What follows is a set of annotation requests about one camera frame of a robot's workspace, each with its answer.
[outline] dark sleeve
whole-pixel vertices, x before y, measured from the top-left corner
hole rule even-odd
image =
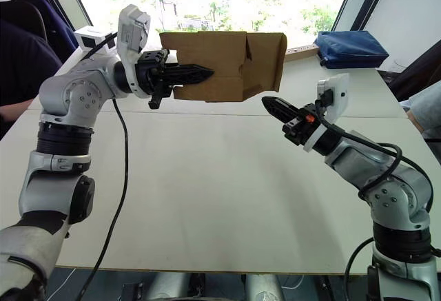
[[[0,105],[32,99],[61,62],[41,37],[5,21],[0,26]]]

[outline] blue fabric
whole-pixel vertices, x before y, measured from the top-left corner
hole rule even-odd
[[[72,29],[46,0],[24,0],[34,5],[43,18],[50,47],[64,63],[78,47]]]
[[[314,43],[330,69],[376,68],[389,56],[367,31],[321,31]]]

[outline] person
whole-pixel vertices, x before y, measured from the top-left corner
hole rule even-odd
[[[400,104],[441,162],[441,81],[426,87]]]
[[[0,139],[60,67],[41,37],[0,19]]]

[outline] white table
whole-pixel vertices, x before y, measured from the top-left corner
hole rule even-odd
[[[268,116],[124,113],[130,135],[127,198],[101,265],[112,269],[342,273],[372,235],[369,208],[323,163],[283,138]],[[0,142],[0,226],[17,201],[39,112],[28,110]],[[401,146],[441,189],[440,167],[404,118],[341,118],[339,126]],[[123,185],[123,133],[114,112],[96,122],[87,172],[91,216],[71,228],[58,265],[92,267]],[[441,204],[431,212],[441,245]],[[370,249],[353,264],[366,273]]]
[[[67,72],[83,55],[82,51],[78,49],[66,61],[59,73]],[[205,103],[203,101],[182,101],[165,98],[160,109],[152,111],[148,107],[147,100],[130,95],[119,103],[119,107],[122,112],[268,116],[269,114],[261,102],[263,96],[280,96],[293,105],[302,107],[313,102],[317,97],[316,86],[320,79],[326,79],[341,72],[348,72],[351,77],[349,104],[342,116],[407,117],[375,69],[330,70],[320,67],[319,60],[315,56],[284,64],[279,93],[264,92],[242,103]],[[35,100],[29,109],[40,110],[40,102]],[[113,112],[112,103],[107,102],[102,110]]]

